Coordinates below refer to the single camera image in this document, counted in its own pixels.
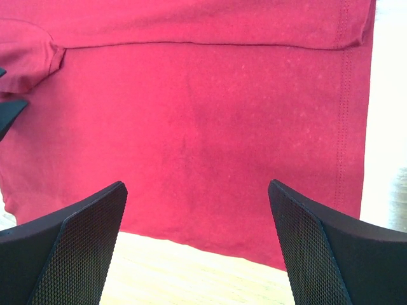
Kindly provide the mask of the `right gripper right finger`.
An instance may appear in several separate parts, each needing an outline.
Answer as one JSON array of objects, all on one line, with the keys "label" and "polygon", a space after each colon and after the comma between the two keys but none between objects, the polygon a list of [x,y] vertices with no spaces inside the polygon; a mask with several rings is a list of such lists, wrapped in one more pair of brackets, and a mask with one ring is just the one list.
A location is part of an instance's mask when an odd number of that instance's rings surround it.
[{"label": "right gripper right finger", "polygon": [[406,233],[268,186],[295,304],[406,304]]}]

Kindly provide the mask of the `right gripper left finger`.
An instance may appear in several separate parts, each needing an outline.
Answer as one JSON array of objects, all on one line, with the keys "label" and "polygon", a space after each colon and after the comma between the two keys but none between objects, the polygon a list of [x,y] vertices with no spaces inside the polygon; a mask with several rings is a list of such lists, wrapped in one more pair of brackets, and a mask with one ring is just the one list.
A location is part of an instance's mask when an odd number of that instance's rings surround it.
[{"label": "right gripper left finger", "polygon": [[1,231],[1,304],[98,304],[127,188],[88,198]]}]

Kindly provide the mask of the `dark red t-shirt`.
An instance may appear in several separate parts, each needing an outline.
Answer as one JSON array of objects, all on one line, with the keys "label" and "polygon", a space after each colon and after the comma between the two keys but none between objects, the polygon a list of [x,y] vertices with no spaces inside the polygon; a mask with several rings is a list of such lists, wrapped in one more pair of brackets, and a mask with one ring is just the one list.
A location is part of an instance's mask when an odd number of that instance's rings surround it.
[{"label": "dark red t-shirt", "polygon": [[361,210],[374,1],[2,1],[18,223],[120,180],[122,230],[283,268],[273,179]]}]

